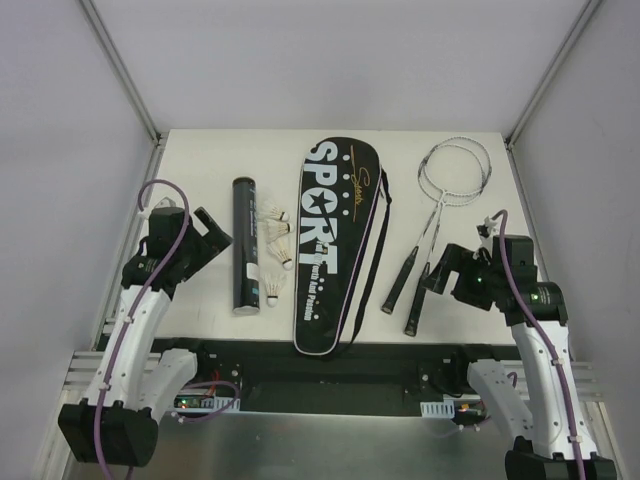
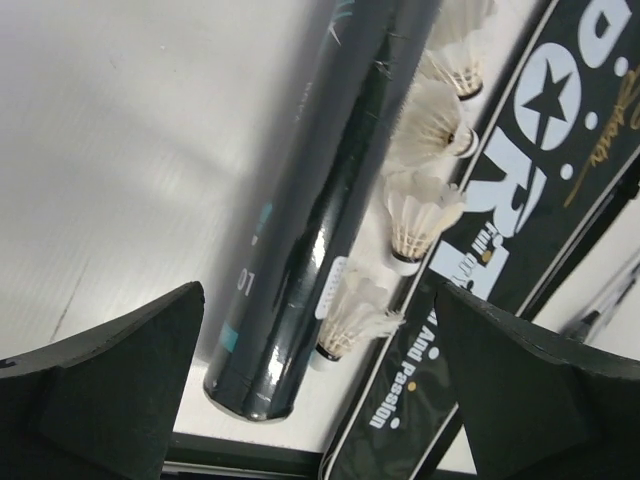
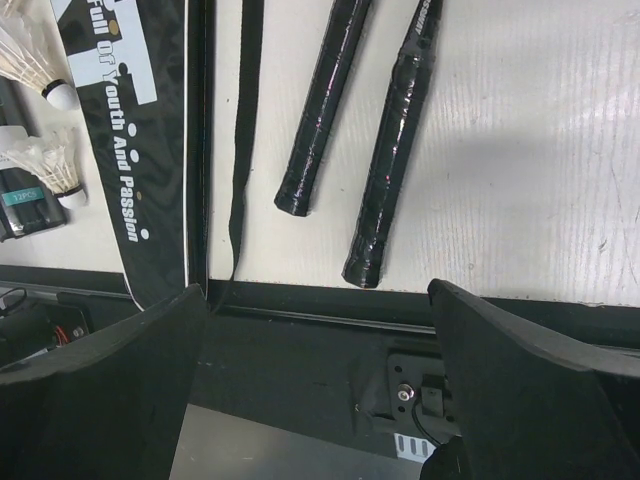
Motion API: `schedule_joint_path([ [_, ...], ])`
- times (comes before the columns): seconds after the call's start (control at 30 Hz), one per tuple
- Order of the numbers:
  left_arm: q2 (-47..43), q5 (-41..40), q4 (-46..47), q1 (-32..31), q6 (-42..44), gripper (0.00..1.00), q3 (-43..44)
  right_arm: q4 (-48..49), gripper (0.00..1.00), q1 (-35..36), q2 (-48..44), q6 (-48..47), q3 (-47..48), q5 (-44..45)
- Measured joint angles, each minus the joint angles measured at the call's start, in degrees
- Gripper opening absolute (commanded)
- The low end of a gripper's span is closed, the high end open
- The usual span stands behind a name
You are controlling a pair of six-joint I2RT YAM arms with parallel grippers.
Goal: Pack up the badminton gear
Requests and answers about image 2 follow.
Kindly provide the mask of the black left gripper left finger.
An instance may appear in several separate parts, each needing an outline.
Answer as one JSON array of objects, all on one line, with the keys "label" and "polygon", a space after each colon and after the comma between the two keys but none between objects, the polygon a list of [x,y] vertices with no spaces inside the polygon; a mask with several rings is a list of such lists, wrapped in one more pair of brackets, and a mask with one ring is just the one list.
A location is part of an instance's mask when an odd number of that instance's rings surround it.
[{"label": "black left gripper left finger", "polygon": [[4,479],[157,479],[204,315],[186,283],[1,362]]}]

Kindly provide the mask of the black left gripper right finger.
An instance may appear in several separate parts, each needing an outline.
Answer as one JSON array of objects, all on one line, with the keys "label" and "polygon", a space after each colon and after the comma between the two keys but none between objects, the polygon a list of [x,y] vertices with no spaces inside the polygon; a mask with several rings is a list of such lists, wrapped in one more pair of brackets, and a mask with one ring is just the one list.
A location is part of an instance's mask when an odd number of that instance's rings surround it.
[{"label": "black left gripper right finger", "polygon": [[636,479],[639,363],[449,282],[439,338],[481,479]]}]

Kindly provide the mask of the white feather shuttlecock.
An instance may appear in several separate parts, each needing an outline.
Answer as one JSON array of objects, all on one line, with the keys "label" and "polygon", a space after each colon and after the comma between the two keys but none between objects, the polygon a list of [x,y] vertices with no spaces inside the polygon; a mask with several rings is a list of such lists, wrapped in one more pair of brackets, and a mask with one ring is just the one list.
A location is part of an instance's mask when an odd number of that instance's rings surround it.
[{"label": "white feather shuttlecock", "polygon": [[349,270],[323,320],[309,365],[331,370],[361,344],[392,337],[405,323],[404,315],[388,308],[388,290],[359,270]]},{"label": "white feather shuttlecock", "polygon": [[417,78],[391,137],[391,160],[418,168],[444,157],[469,158],[478,146],[478,135],[455,90],[440,81]]},{"label": "white feather shuttlecock", "polygon": [[383,203],[390,217],[389,266],[409,277],[433,242],[461,218],[466,193],[423,171],[397,171],[384,178]]},{"label": "white feather shuttlecock", "polygon": [[484,87],[482,61],[464,42],[426,47],[420,72],[428,79],[452,87],[461,101],[478,96]]}]

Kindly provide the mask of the black shuttlecock tube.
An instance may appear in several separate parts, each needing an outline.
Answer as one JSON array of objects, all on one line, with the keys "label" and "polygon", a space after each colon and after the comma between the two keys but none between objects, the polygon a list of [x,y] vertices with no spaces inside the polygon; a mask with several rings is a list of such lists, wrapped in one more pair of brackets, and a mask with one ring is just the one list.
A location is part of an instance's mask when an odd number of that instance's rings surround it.
[{"label": "black shuttlecock tube", "polygon": [[287,418],[436,19],[435,1],[347,1],[286,170],[256,223],[203,380],[251,422]]}]

